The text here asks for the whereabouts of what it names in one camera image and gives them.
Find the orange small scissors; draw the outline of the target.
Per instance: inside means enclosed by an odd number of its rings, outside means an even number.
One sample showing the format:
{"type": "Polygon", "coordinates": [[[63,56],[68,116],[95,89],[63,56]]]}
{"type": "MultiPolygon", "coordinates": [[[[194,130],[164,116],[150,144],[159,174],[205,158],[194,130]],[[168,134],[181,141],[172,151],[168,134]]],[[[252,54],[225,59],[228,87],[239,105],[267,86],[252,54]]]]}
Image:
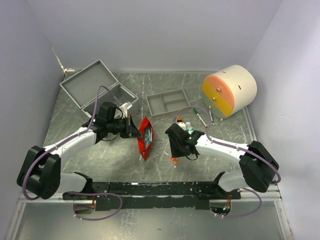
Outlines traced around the orange small scissors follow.
{"type": "Polygon", "coordinates": [[[171,156],[170,154],[168,154],[168,153],[165,152],[165,151],[164,151],[163,153],[170,158],[170,160],[171,160],[171,162],[172,162],[173,165],[176,166],[176,165],[179,163],[179,161],[180,161],[180,158],[179,158],[179,157],[173,157],[173,156],[171,156]]]}

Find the red first aid pouch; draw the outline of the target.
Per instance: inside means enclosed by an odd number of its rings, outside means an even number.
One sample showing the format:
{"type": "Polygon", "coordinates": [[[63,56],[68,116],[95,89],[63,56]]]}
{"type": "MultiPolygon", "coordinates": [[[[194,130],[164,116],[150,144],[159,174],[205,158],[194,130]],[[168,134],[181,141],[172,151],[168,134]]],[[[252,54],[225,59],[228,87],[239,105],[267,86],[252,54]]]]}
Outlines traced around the red first aid pouch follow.
{"type": "Polygon", "coordinates": [[[147,116],[142,119],[139,132],[141,133],[142,137],[137,139],[138,150],[141,159],[147,161],[153,140],[155,138],[154,128],[147,116]]]}

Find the teal tape roll packet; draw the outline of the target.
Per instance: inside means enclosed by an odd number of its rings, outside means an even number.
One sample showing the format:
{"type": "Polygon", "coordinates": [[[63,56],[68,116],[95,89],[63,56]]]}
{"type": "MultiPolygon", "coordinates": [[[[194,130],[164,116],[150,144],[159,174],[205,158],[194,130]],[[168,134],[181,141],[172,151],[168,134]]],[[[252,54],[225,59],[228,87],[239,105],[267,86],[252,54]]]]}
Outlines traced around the teal tape roll packet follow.
{"type": "Polygon", "coordinates": [[[153,141],[153,133],[150,127],[144,131],[144,146],[147,148],[153,141]]]}

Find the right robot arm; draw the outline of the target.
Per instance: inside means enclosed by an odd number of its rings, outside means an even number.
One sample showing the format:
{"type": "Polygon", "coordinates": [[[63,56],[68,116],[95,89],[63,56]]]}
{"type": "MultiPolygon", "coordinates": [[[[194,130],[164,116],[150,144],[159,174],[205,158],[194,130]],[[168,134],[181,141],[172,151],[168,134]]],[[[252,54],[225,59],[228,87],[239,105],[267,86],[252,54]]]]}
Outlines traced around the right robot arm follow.
{"type": "Polygon", "coordinates": [[[188,133],[177,123],[173,123],[165,134],[174,158],[192,160],[190,156],[195,156],[197,160],[200,155],[206,155],[230,161],[239,167],[239,170],[222,172],[216,177],[212,193],[218,199],[223,199],[233,190],[247,187],[265,193],[270,184],[281,180],[279,164],[258,141],[250,144],[234,143],[198,130],[188,133]]]}

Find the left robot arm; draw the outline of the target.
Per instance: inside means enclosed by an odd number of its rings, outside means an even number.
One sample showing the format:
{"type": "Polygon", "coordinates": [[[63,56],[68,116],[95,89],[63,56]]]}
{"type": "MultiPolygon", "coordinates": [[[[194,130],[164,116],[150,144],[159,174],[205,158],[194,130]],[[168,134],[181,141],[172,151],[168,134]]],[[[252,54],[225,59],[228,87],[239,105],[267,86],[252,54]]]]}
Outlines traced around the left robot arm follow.
{"type": "Polygon", "coordinates": [[[23,193],[49,199],[55,193],[70,193],[81,199],[94,195],[93,180],[80,173],[62,173],[63,164],[82,150],[91,147],[109,134],[123,139],[142,138],[132,117],[112,102],[103,102],[75,133],[47,147],[31,147],[17,177],[23,193]]]}

